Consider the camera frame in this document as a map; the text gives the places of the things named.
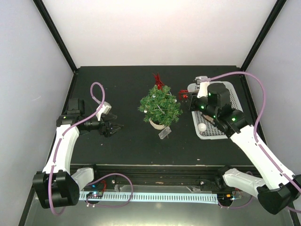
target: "white pot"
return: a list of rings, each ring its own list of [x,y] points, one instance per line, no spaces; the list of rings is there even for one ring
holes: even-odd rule
[[[155,128],[155,129],[164,129],[165,128],[165,125],[157,125],[155,124],[152,120],[150,120],[150,124]]]

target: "red bow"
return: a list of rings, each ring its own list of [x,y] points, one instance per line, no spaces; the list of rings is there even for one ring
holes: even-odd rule
[[[154,75],[154,77],[155,77],[155,85],[157,85],[158,86],[158,89],[162,89],[162,87],[164,86],[164,84],[163,84],[163,82],[161,82],[161,80],[160,80],[160,75],[159,75],[159,73],[157,73],[157,75],[155,75],[154,73],[153,73],[153,75]]]
[[[181,97],[183,97],[184,99],[188,98],[188,90],[182,89],[178,94],[179,94],[179,100],[182,100]]]

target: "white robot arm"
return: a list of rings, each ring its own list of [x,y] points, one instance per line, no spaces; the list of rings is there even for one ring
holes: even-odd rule
[[[225,185],[251,194],[268,212],[277,214],[300,196],[285,176],[300,186],[301,175],[295,176],[284,166],[257,134],[256,141],[254,127],[245,120],[243,112],[231,107],[230,92],[224,84],[200,83],[199,79],[202,77],[196,78],[202,90],[189,94],[190,111],[201,111],[206,120],[240,147],[262,176],[257,178],[227,167],[222,174]]]
[[[47,184],[53,166],[52,201],[54,207],[77,204],[80,190],[94,180],[94,171],[92,168],[81,168],[71,176],[70,162],[73,148],[79,137],[79,132],[82,130],[98,130],[101,135],[110,137],[121,128],[121,125],[109,122],[110,119],[116,119],[115,115],[111,114],[109,119],[105,119],[110,109],[111,105],[104,102],[102,108],[94,117],[78,126],[71,127],[85,118],[83,116],[85,107],[83,100],[69,100],[67,113],[61,115],[56,121],[56,137],[50,158],[43,171],[37,172],[32,182],[43,208],[50,207]]]

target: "black tabletop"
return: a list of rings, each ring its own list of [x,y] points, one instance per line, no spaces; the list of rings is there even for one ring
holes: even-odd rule
[[[75,144],[71,164],[112,165],[252,165],[245,154],[229,139],[201,140],[195,132],[191,112],[183,108],[178,123],[170,126],[172,132],[161,140],[160,130],[143,122],[144,113],[138,111],[140,99],[148,94],[155,80],[152,73],[160,73],[164,84],[177,96],[181,89],[194,82],[195,77],[238,71],[235,66],[97,66],[81,67],[72,98],[82,98],[86,115],[97,108],[91,99],[90,86],[94,81],[105,88],[105,100],[111,112],[118,116],[116,123],[124,128],[105,138],[97,131],[80,136]],[[230,76],[222,81],[233,84],[243,111],[251,120],[241,78]],[[94,95],[101,100],[101,91],[95,86]]]

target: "white ball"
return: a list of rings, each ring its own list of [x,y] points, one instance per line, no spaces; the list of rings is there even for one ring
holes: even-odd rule
[[[198,130],[199,130],[201,133],[202,133],[202,132],[205,132],[206,129],[207,129],[207,126],[206,126],[205,123],[200,123],[200,124],[198,125]]]

